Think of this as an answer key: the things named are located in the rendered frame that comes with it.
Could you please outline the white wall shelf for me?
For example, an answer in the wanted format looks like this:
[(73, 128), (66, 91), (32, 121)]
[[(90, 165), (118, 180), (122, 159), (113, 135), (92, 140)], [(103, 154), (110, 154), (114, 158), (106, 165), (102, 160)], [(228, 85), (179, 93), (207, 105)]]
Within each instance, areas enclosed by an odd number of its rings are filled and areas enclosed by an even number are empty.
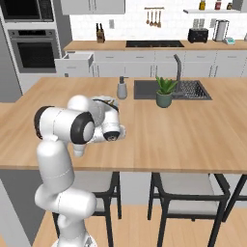
[(186, 14), (240, 14), (238, 10), (183, 10)]

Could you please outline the white base cupboard run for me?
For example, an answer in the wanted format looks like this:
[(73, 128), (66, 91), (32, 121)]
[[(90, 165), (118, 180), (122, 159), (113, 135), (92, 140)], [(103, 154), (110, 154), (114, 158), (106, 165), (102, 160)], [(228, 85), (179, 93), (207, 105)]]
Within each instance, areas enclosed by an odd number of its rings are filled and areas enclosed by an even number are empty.
[(94, 77), (247, 76), (247, 50), (126, 50), (96, 51)]

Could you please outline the grey soap dispenser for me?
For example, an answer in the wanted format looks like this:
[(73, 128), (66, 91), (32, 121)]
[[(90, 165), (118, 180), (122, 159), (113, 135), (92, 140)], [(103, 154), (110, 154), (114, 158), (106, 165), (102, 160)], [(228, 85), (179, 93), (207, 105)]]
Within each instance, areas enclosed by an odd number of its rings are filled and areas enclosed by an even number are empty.
[(127, 87), (126, 83), (124, 82), (125, 77), (121, 76), (120, 81), (117, 87), (117, 97), (118, 99), (126, 99), (127, 98)]

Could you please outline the black hob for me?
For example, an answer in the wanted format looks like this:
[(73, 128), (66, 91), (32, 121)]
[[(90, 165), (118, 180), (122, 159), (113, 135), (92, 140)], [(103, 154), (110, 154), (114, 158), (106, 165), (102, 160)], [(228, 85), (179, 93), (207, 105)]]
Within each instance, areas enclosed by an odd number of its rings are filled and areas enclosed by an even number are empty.
[(126, 41), (125, 47), (184, 47), (180, 41)]

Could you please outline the dark grey sink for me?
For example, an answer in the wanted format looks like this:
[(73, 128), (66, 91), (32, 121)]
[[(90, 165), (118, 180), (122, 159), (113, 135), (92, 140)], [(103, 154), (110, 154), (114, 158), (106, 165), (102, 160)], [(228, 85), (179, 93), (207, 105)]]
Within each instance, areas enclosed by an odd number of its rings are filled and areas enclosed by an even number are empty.
[[(155, 99), (159, 85), (154, 80), (135, 80), (135, 99)], [(185, 100), (211, 100), (211, 96), (206, 91), (200, 80), (182, 80), (179, 92), (172, 93), (173, 99)]]

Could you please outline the white wall cupboard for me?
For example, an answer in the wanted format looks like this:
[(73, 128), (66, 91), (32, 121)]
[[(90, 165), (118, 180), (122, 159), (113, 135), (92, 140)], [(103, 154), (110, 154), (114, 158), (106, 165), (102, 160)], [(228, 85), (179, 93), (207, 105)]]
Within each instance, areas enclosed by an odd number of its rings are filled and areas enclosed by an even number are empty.
[(125, 14), (125, 0), (61, 0), (63, 14)]

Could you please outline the black microwave oven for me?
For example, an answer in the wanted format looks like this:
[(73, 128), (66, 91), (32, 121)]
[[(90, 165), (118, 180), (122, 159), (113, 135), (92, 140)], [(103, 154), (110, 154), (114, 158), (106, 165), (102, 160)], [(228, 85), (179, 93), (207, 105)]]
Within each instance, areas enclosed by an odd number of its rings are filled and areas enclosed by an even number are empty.
[(52, 22), (50, 0), (0, 0), (0, 8), (7, 21)]

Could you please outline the wooden knife block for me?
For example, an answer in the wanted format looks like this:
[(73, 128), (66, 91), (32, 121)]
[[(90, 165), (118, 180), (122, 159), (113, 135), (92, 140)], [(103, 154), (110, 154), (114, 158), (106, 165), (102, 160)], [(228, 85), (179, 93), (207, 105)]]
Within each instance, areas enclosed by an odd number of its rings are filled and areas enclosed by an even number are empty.
[(101, 23), (96, 25), (96, 41), (99, 43), (105, 42), (104, 30)]

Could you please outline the open white drawer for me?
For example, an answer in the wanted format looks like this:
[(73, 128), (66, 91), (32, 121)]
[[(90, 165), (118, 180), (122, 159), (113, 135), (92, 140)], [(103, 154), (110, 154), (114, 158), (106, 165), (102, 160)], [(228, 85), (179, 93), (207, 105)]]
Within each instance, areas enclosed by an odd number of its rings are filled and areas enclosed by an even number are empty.
[(67, 53), (62, 59), (55, 59), (60, 77), (92, 77), (93, 53)]

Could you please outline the black stool with grey seat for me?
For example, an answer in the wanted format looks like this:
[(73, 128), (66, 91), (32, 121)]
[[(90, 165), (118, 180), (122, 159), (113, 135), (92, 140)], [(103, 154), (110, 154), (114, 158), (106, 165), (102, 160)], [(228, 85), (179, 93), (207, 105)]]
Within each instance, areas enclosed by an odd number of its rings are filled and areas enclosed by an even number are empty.
[(104, 216), (108, 237), (108, 247), (114, 247), (110, 205), (117, 199), (118, 218), (122, 218), (121, 184), (119, 172), (78, 171), (75, 173), (73, 186), (93, 192), (96, 195), (94, 216)]
[(223, 222), (226, 222), (235, 203), (236, 202), (247, 202), (247, 194), (246, 195), (242, 195), (241, 192), (246, 184), (247, 181), (247, 175), (242, 175), (236, 185), (236, 188), (228, 202), (228, 205), (224, 211), (224, 215), (223, 215)]
[(215, 195), (208, 174), (151, 173), (148, 219), (154, 199), (161, 204), (157, 247), (162, 247), (168, 218), (213, 220), (207, 247), (214, 247), (223, 220), (230, 186), (222, 174), (214, 175), (222, 193)]

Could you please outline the steel built-in oven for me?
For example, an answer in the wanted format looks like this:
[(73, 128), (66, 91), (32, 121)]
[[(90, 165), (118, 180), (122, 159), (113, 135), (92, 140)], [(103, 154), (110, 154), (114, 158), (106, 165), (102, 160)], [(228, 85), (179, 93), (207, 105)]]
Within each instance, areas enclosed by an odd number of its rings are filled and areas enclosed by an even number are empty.
[(56, 71), (54, 60), (60, 53), (54, 30), (9, 30), (9, 37), (20, 73)]

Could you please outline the grey wall cupboard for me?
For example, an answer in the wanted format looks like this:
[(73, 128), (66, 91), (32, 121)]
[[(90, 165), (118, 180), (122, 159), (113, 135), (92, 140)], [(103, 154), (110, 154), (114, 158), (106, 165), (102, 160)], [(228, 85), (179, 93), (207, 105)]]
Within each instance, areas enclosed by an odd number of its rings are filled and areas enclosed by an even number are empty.
[(233, 0), (233, 9), (241, 13), (247, 13), (247, 0)]

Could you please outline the black toaster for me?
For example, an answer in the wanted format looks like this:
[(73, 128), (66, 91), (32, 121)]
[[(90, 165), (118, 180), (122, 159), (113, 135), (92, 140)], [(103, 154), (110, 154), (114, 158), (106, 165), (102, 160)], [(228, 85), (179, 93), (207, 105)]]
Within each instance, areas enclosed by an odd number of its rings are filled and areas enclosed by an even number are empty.
[(188, 41), (194, 42), (207, 42), (208, 30), (206, 28), (190, 28), (188, 32)]

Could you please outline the green plant in grey pot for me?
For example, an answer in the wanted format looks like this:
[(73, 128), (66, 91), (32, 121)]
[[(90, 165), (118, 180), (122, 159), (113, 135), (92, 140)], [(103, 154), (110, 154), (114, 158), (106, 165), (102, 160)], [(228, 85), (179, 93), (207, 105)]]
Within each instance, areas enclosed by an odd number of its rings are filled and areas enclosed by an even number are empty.
[(161, 108), (167, 108), (172, 103), (172, 93), (175, 91), (178, 81), (156, 77), (159, 89), (156, 91), (156, 104)]

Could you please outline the dark grey tap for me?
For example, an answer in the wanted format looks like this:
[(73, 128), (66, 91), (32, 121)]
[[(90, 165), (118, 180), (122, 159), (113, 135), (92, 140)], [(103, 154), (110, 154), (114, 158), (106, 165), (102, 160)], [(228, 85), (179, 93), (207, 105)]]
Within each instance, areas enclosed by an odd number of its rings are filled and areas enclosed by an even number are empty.
[(180, 58), (179, 58), (178, 54), (175, 54), (174, 58), (175, 58), (175, 60), (177, 62), (177, 65), (178, 65), (178, 69), (177, 69), (177, 81), (178, 81), (178, 84), (176, 85), (176, 90), (175, 90), (174, 96), (176, 98), (179, 98), (180, 96), (183, 96), (183, 92), (181, 91), (181, 88), (180, 88), (181, 61), (180, 61)]

